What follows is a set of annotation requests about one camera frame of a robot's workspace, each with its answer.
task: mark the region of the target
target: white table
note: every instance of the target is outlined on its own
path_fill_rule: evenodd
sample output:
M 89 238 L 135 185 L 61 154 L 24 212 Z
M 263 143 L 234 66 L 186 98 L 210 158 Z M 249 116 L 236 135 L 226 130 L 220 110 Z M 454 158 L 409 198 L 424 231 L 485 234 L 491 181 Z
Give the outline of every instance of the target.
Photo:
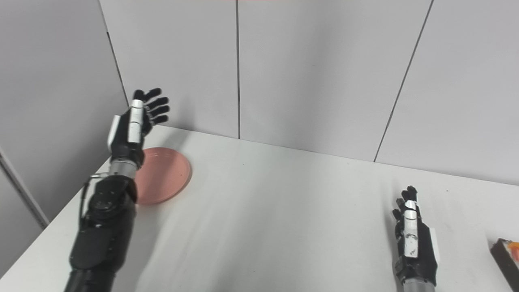
M 172 200 L 138 207 L 114 292 L 397 291 L 391 210 L 409 184 L 438 235 L 437 291 L 510 291 L 488 249 L 519 240 L 517 186 L 162 126 L 146 147 L 184 153 L 193 176 Z M 78 197 L 1 292 L 64 289 Z

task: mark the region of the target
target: robotic hand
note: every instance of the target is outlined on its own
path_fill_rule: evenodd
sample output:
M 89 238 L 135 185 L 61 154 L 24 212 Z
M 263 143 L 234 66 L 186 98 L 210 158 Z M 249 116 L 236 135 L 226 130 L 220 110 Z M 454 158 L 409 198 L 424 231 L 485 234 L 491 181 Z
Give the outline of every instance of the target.
M 155 124 L 168 120 L 167 97 L 152 101 L 160 88 L 145 94 L 134 93 L 131 107 L 115 116 L 108 136 L 112 152 L 108 174 L 95 186 L 83 216 L 83 201 L 89 180 L 81 195 L 79 231 L 70 255 L 72 272 L 65 292 L 109 292 L 115 273 L 122 267 L 130 243 L 135 217 L 137 189 L 133 181 L 144 162 L 144 137 Z
M 395 269 L 404 292 L 434 292 L 438 268 L 434 255 L 436 242 L 422 222 L 416 194 L 415 188 L 407 187 L 402 198 L 397 199 L 399 209 L 393 210 L 399 254 Z

